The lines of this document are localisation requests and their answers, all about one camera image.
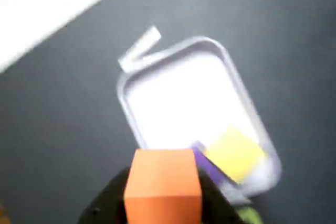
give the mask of gray table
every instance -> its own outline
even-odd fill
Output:
[[[0,76],[0,198],[13,223],[74,223],[136,143],[117,58],[151,25],[228,48],[283,164],[265,223],[333,223],[336,0],[103,0]]]

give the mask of clear plastic container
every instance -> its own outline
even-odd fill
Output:
[[[218,187],[231,203],[274,187],[281,163],[227,52],[206,37],[144,57],[118,82],[118,96],[141,148],[210,146],[230,125],[267,154],[240,184]]]

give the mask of purple block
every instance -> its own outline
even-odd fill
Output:
[[[204,154],[200,150],[202,148],[203,147],[200,143],[196,143],[192,147],[196,159],[196,164],[208,174],[208,176],[217,186],[222,185],[223,182],[227,180],[227,177],[220,169],[217,168],[217,166],[211,163],[207,159],[207,157],[204,156]]]

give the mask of orange cube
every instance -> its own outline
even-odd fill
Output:
[[[5,215],[5,210],[0,203],[0,224],[11,224],[9,218]]]
[[[129,224],[200,224],[202,191],[192,150],[136,150],[124,192]]]

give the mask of white strip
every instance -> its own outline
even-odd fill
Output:
[[[145,64],[155,61],[160,53],[151,56],[142,57],[150,50],[159,40],[161,34],[155,26],[150,27],[127,52],[119,58],[118,62],[124,72],[134,71]]]
[[[98,1],[0,0],[0,73]]]

